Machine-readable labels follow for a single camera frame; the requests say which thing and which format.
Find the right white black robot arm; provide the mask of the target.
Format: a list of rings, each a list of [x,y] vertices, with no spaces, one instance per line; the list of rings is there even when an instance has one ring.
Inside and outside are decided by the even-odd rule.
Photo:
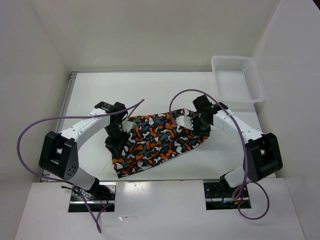
[[[196,112],[191,116],[193,132],[208,136],[215,126],[245,150],[242,166],[222,175],[219,191],[230,197],[246,182],[258,182],[283,168],[280,147],[273,133],[265,134],[256,130],[235,116],[223,103],[212,104],[206,95],[193,100]]]

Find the orange camouflage shorts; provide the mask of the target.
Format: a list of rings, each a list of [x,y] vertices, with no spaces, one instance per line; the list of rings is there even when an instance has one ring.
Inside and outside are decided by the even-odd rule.
[[[135,127],[128,133],[120,155],[111,155],[117,177],[120,179],[143,172],[200,146],[209,134],[197,135],[172,121],[172,118],[194,115],[195,112],[181,108],[129,117],[128,121]]]

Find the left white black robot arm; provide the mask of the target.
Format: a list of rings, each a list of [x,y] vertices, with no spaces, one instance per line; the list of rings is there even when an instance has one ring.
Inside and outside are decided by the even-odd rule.
[[[95,105],[84,119],[59,133],[49,132],[43,142],[39,166],[60,179],[75,186],[75,193],[94,200],[106,193],[98,178],[79,166],[78,151],[97,132],[105,129],[105,146],[112,157],[122,155],[129,132],[123,129],[128,113],[124,104],[109,104],[104,101]]]

